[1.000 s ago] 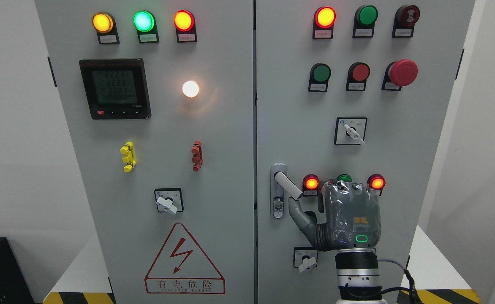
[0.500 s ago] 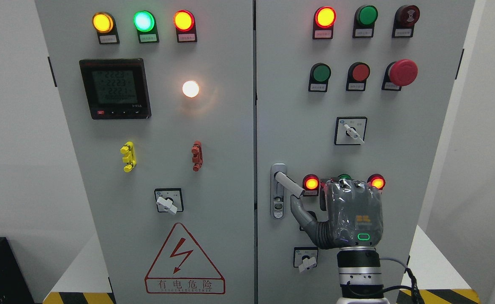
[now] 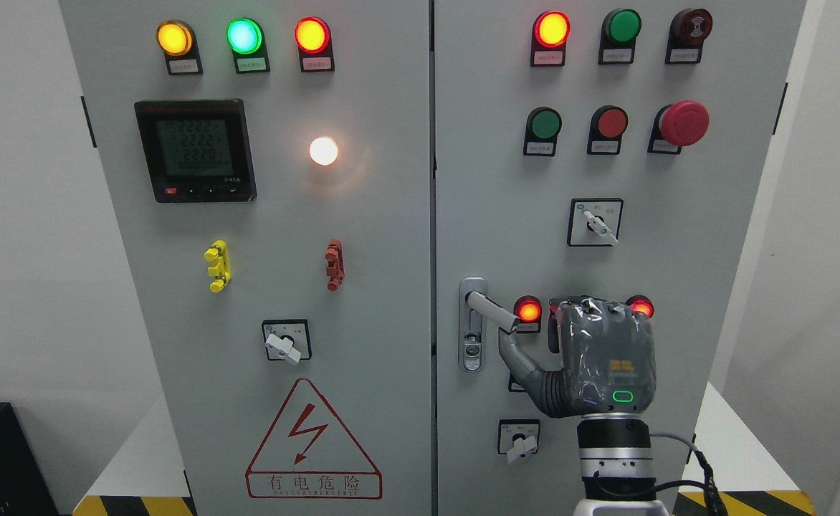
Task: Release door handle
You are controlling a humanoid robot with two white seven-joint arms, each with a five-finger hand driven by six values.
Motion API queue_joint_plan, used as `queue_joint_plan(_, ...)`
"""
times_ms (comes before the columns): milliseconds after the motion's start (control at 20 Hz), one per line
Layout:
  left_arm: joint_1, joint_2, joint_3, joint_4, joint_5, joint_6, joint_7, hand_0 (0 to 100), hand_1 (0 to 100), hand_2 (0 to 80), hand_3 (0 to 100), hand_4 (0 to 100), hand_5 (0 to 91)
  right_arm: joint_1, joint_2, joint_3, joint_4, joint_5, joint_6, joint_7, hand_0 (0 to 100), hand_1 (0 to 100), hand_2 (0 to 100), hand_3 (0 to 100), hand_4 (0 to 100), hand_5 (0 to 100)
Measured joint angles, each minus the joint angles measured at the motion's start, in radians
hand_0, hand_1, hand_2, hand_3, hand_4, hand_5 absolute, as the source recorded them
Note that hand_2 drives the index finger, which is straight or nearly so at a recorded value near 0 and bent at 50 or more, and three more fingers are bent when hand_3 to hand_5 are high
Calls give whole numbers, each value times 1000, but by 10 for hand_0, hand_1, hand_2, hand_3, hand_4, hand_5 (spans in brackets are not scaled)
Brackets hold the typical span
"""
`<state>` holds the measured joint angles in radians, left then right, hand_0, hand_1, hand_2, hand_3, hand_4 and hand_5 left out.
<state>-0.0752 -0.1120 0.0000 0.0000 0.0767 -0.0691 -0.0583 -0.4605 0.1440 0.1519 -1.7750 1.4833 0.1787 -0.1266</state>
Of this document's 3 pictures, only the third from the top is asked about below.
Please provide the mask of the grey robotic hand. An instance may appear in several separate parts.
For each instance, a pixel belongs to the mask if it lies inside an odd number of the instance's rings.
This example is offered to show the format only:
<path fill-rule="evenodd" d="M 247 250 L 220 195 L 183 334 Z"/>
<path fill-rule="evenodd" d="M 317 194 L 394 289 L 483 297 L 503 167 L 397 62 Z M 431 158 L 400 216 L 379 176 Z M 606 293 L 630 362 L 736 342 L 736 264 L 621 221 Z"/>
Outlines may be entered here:
<path fill-rule="evenodd" d="M 560 350 L 560 369 L 542 369 L 514 335 L 501 331 L 498 340 L 503 363 L 535 408 L 555 419 L 646 411 L 657 386 L 649 317 L 603 298 L 552 303 L 548 340 Z"/>

